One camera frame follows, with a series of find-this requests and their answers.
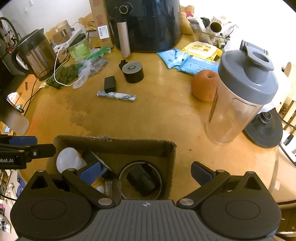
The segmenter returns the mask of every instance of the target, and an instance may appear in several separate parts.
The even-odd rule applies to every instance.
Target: wooden table
[[[181,49],[194,41],[183,36]],[[209,168],[225,169],[232,175],[255,171],[267,188],[271,185],[278,148],[263,149],[251,143],[244,134],[225,146],[214,145],[204,127],[212,103],[204,103],[191,94],[191,76],[168,69],[157,54],[132,53],[127,61],[139,61],[145,78],[137,84],[125,81],[118,67],[122,56],[114,48],[105,55],[110,63],[90,77],[79,89],[61,90],[45,87],[31,102],[26,117],[30,127],[26,135],[38,143],[51,143],[57,135],[112,136],[133,139],[164,139],[177,145],[176,167],[171,198],[178,200],[198,187],[190,175],[193,161]],[[135,102],[98,97],[104,89],[104,78],[114,75],[117,92],[135,94]],[[29,90],[23,83],[18,92],[27,100],[36,78],[27,77]],[[21,173],[26,180],[37,169],[45,169],[46,159],[33,160]]]

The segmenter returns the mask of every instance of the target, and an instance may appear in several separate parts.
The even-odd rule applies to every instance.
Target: blue package
[[[218,64],[195,56],[184,56],[179,71],[195,76],[199,71],[212,70],[218,73]]]
[[[179,49],[170,49],[164,52],[157,53],[159,57],[165,62],[167,67],[170,69],[172,67],[178,69],[181,65],[184,53]]]

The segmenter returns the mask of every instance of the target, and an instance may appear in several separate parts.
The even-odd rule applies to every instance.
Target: apple
[[[215,98],[219,75],[212,70],[198,72],[191,81],[191,91],[200,101],[211,102]]]

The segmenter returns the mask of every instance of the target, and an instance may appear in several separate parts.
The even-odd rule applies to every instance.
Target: white wall
[[[49,31],[61,21],[67,19],[70,25],[91,12],[89,0],[11,0],[1,9],[22,37],[35,29]]]
[[[296,63],[296,13],[283,0],[180,0],[180,4],[193,5],[195,15],[210,20],[213,15],[227,16],[240,27],[244,40],[270,52],[272,62]]]

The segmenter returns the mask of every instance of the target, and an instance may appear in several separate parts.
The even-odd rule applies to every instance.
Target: bicycle wheel
[[[11,53],[19,41],[17,31],[12,23],[5,17],[0,17],[0,39],[6,46],[6,52]]]

